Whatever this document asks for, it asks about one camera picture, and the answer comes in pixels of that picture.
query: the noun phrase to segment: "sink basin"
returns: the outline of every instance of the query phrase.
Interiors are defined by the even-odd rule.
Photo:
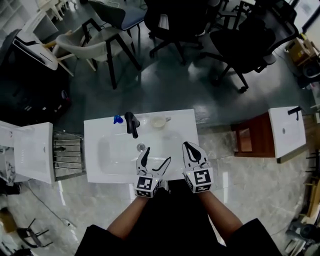
[[[13,129],[17,174],[49,184],[55,181],[52,135],[53,125],[49,122]]]
[[[275,157],[280,158],[306,144],[306,133],[301,111],[288,115],[298,106],[269,109]]]
[[[153,128],[154,115],[171,117],[163,129]],[[138,138],[127,134],[126,120],[113,124],[113,117],[84,121],[84,148],[87,178],[94,183],[133,183],[136,160],[144,147],[150,147],[147,169],[157,169],[171,157],[163,178],[183,179],[184,160],[182,144],[198,144],[193,109],[135,114],[140,121]]]

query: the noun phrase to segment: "white cup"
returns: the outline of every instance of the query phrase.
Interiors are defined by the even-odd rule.
[[[150,123],[153,128],[162,129],[170,120],[171,117],[165,117],[164,115],[154,115],[151,117]]]

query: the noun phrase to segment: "black sleeve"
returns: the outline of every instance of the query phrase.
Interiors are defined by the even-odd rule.
[[[75,253],[75,256],[88,256],[88,255],[107,255],[119,252],[123,248],[125,242],[111,234],[109,231],[91,225],[86,228],[83,239]]]
[[[231,255],[281,256],[271,236],[257,218],[235,231],[226,247]]]

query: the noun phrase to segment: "forearm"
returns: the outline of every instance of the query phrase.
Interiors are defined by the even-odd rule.
[[[243,225],[242,222],[210,191],[198,193],[198,196],[216,230],[227,243],[230,236]]]
[[[138,196],[106,229],[125,240],[136,224],[149,198]]]

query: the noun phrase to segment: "floor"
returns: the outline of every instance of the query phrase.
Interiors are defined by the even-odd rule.
[[[127,5],[139,6],[139,0],[127,0]],[[231,9],[236,0],[228,6]],[[75,30],[89,18],[98,24],[99,19],[89,4],[71,4],[63,21],[55,24],[60,33]],[[239,77],[231,70],[220,87],[213,87],[210,79],[216,78],[226,67],[225,63],[210,58],[199,59],[200,51],[192,44],[183,43],[186,66],[180,64],[180,56],[174,45],[161,49],[154,59],[149,51],[161,41],[149,38],[144,23],[131,31],[138,62],[142,71],[137,71],[124,52],[114,58],[117,89],[113,90],[107,63],[99,63],[97,72],[83,60],[75,57],[66,62],[75,73],[70,77],[72,106],[55,123],[69,132],[82,133],[83,121],[157,111],[194,109],[199,125],[229,125],[266,112],[269,108],[300,105],[306,112],[314,105],[312,93],[301,90],[287,54],[276,50],[277,61],[261,73],[244,74],[249,90],[239,94],[242,87]],[[209,35],[201,38],[203,51],[218,53]]]
[[[303,203],[308,153],[277,164],[274,158],[234,157],[235,137],[231,131],[199,128],[198,138],[214,170],[213,194],[243,223],[259,218],[283,251],[289,241],[285,231]],[[74,227],[64,226],[26,186]],[[46,256],[66,256],[74,255],[88,226],[107,228],[134,198],[130,184],[88,183],[84,175],[52,185],[31,180],[22,186],[20,195],[10,195],[0,202],[5,202],[2,207],[9,207],[18,226],[27,227],[36,218],[36,231],[50,229],[44,238],[53,244],[44,249]]]

